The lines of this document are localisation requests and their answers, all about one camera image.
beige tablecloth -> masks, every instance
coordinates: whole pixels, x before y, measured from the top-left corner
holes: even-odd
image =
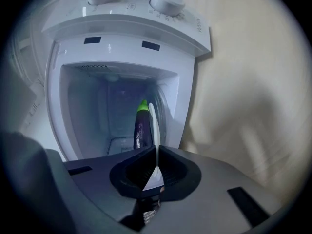
[[[312,59],[280,0],[185,0],[210,26],[181,148],[223,160],[287,202],[311,166]]]

white appliance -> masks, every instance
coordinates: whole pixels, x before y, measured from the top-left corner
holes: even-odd
[[[49,16],[34,25],[43,33],[34,52],[48,59],[46,107],[66,160],[131,150],[143,99],[155,106],[161,144],[179,147],[194,60],[210,36],[183,0],[150,1],[57,0],[38,13]]]

black strip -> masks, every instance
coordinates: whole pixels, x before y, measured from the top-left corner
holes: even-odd
[[[102,37],[87,37],[83,44],[99,43]]]
[[[82,173],[85,173],[85,172],[90,171],[90,170],[92,170],[92,168],[90,166],[82,166],[79,168],[70,169],[70,170],[68,170],[68,173],[70,176],[72,176],[72,175],[76,175],[76,174],[82,174]]]
[[[228,193],[252,227],[256,227],[270,217],[243,188],[232,188]]]
[[[153,49],[153,50],[160,50],[160,45],[149,42],[149,41],[143,41],[142,42],[142,47],[147,48],[147,49]]]

black rectangular slot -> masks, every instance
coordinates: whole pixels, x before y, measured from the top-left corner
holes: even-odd
[[[82,173],[85,173],[85,172],[90,171],[90,170],[92,170],[92,168],[90,166],[82,166],[82,167],[70,169],[70,170],[68,170],[68,173],[70,176],[72,176],[72,175],[76,175],[76,174],[82,174]]]
[[[227,192],[252,227],[256,227],[270,217],[243,188],[236,187]]]
[[[160,50],[160,45],[149,42],[149,41],[143,41],[142,42],[142,47],[147,48],[147,49],[153,49],[153,50]]]
[[[99,43],[102,37],[87,37],[83,44]]]

eggplant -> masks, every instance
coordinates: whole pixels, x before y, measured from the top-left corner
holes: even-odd
[[[133,139],[133,149],[150,147],[153,145],[150,126],[150,112],[148,109],[147,100],[143,100],[137,109]]]

